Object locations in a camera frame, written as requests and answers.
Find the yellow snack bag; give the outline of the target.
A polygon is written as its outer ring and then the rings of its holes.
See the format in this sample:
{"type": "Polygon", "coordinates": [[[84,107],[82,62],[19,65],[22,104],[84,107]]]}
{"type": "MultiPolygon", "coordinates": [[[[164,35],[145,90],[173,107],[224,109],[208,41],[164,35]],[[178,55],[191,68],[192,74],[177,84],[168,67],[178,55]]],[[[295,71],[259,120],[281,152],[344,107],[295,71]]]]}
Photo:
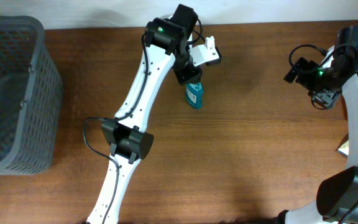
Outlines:
{"type": "Polygon", "coordinates": [[[342,155],[344,157],[348,157],[348,154],[349,154],[349,135],[348,134],[346,134],[343,137],[343,139],[339,143],[339,146],[336,149],[336,151],[338,153],[340,153],[340,155],[342,155]]]}

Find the blue mouthwash bottle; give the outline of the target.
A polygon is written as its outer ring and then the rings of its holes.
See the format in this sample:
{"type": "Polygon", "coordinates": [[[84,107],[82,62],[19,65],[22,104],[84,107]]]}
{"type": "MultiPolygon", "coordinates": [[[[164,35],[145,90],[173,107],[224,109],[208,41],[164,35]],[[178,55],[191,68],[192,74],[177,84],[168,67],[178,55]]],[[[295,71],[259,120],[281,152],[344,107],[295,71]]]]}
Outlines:
{"type": "Polygon", "coordinates": [[[188,103],[194,109],[200,109],[202,107],[203,93],[204,93],[204,89],[200,82],[186,84],[185,96],[186,96],[188,103]]]}

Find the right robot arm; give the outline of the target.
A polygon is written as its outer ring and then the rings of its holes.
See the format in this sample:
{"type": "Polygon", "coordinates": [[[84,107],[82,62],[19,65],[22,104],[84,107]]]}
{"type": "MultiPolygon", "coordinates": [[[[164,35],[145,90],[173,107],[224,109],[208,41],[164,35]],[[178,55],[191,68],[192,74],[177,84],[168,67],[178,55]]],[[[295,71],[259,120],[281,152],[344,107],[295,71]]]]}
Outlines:
{"type": "Polygon", "coordinates": [[[291,62],[284,80],[308,90],[311,104],[330,110],[339,96],[346,103],[349,151],[346,168],[322,181],[315,201],[296,210],[284,210],[275,223],[358,223],[358,26],[338,30],[336,43],[321,63],[300,57],[291,62]]]}

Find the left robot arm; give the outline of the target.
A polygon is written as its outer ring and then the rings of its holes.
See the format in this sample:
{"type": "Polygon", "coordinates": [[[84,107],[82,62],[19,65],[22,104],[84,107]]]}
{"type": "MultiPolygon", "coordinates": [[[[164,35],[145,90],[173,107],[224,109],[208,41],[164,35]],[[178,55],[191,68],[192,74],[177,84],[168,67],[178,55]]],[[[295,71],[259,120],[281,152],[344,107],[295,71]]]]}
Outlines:
{"type": "Polygon", "coordinates": [[[216,65],[222,56],[214,37],[195,30],[201,21],[194,9],[178,5],[173,15],[147,23],[141,37],[142,59],[131,89],[113,118],[98,118],[109,146],[108,170],[96,205],[86,222],[117,223],[129,181],[148,155],[154,136],[147,133],[149,114],[170,70],[193,108],[202,106],[201,65],[216,65]]]}

